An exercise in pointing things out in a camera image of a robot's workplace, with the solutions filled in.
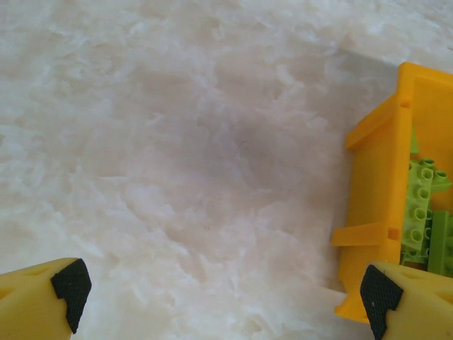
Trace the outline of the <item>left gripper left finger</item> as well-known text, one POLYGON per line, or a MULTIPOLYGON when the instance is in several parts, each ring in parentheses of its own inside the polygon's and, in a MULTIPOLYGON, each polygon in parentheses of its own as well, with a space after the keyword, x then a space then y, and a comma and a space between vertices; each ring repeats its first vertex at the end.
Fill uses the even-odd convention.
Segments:
POLYGON ((91 291, 83 259, 63 258, 0 275, 0 340, 70 340, 91 291))

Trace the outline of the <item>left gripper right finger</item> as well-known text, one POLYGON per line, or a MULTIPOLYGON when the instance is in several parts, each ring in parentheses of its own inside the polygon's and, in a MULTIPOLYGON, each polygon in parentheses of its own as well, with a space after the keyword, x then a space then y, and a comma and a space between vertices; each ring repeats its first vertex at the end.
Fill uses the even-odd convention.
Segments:
POLYGON ((453 278, 375 261, 360 297, 374 340, 453 340, 453 278))

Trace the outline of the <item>lime green lego brick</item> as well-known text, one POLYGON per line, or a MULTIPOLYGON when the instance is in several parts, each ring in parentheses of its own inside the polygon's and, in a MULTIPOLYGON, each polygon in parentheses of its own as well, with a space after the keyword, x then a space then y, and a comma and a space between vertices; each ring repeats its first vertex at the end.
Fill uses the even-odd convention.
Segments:
POLYGON ((429 251, 402 251, 400 264, 407 266, 408 264, 422 264, 428 263, 429 251))
POLYGON ((409 162, 401 252, 428 251, 432 195, 446 191, 451 185, 447 173, 438 169, 433 159, 409 162))
POLYGON ((453 216, 435 210, 432 216, 428 271, 453 278, 453 216))

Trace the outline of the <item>orange plastic bin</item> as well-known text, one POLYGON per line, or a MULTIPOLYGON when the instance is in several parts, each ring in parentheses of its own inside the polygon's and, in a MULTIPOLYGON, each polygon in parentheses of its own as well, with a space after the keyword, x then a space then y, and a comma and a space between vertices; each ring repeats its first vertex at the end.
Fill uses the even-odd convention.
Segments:
POLYGON ((453 180, 453 74, 404 62, 394 94, 346 137, 353 155, 348 213, 332 237, 346 291, 335 308, 340 317, 366 323, 360 297, 366 267, 400 260, 412 139, 416 159, 433 159, 453 180))

